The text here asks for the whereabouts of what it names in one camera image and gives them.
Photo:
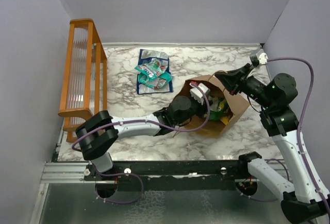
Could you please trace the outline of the green yellow snack bag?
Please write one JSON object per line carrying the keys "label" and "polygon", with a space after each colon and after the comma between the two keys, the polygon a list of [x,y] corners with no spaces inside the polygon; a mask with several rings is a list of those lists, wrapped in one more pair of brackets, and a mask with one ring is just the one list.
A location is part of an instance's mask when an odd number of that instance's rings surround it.
{"label": "green yellow snack bag", "polygon": [[224,97],[209,96],[210,121],[220,121],[222,116],[232,116],[233,113]]}

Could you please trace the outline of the brown paper bag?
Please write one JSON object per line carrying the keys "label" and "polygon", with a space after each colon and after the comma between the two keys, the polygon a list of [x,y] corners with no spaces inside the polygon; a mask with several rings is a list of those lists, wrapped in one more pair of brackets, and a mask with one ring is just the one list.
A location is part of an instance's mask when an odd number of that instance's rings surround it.
{"label": "brown paper bag", "polygon": [[210,89],[211,96],[224,97],[227,100],[233,113],[232,119],[228,125],[224,125],[221,121],[208,120],[208,122],[202,128],[198,129],[197,131],[193,131],[193,134],[198,134],[207,138],[219,138],[235,123],[237,123],[240,117],[250,106],[249,102],[245,100],[240,94],[231,95],[225,89],[222,83],[215,76],[211,75],[204,75],[187,79],[178,95],[189,96],[191,89],[189,83],[192,81],[203,83],[205,86],[207,86]]}

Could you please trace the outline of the teal snack packet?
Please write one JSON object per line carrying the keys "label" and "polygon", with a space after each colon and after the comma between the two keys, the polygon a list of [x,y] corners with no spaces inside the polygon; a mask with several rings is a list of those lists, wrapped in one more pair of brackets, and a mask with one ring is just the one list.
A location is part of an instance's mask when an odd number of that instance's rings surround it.
{"label": "teal snack packet", "polygon": [[161,65],[161,62],[158,59],[154,59],[149,63],[140,64],[135,67],[137,71],[147,75],[148,80],[153,80],[156,77],[159,77],[165,73],[167,68],[167,66]]}
{"label": "teal snack packet", "polygon": [[148,80],[147,75],[140,73],[137,77],[137,80],[138,83],[143,84],[151,89],[157,90],[163,88],[167,83],[169,83],[172,80],[172,75],[165,72],[153,80]]}

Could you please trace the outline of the blue snack bag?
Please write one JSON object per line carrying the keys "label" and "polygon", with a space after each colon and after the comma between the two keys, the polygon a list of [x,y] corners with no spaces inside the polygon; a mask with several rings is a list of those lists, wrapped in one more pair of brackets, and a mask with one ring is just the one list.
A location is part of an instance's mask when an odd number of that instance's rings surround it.
{"label": "blue snack bag", "polygon": [[166,69],[166,72],[170,72],[170,59],[165,52],[150,49],[140,49],[138,65],[149,63],[154,59],[158,59],[161,62],[161,65],[167,66],[168,68]]}
{"label": "blue snack bag", "polygon": [[148,80],[144,74],[138,74],[137,76],[137,94],[154,94],[154,93],[172,93],[173,82],[164,78],[155,78],[154,80]]}

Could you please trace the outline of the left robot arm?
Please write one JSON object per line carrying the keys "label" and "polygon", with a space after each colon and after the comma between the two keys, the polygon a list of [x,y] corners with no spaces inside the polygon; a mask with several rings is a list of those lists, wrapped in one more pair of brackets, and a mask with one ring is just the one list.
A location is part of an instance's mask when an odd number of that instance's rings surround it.
{"label": "left robot arm", "polygon": [[200,103],[193,97],[177,96],[168,107],[145,117],[120,118],[100,111],[75,130],[77,144],[83,159],[96,166],[96,174],[101,179],[108,180],[114,173],[108,149],[116,140],[179,131],[179,127],[194,116],[209,116],[211,104],[209,97]]}

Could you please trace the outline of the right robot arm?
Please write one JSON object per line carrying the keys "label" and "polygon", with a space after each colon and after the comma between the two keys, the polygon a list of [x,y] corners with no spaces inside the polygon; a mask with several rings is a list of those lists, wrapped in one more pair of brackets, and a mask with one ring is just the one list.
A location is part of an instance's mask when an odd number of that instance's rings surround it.
{"label": "right robot arm", "polygon": [[310,222],[329,214],[329,190],[311,162],[300,122],[289,107],[298,95],[295,79],[279,73],[265,85],[250,75],[253,68],[248,63],[237,70],[216,72],[214,76],[230,95],[244,93],[261,106],[261,123],[280,150],[291,180],[283,178],[255,153],[240,156],[246,161],[237,165],[238,175],[242,178],[252,175],[261,181],[280,201],[290,223]]}

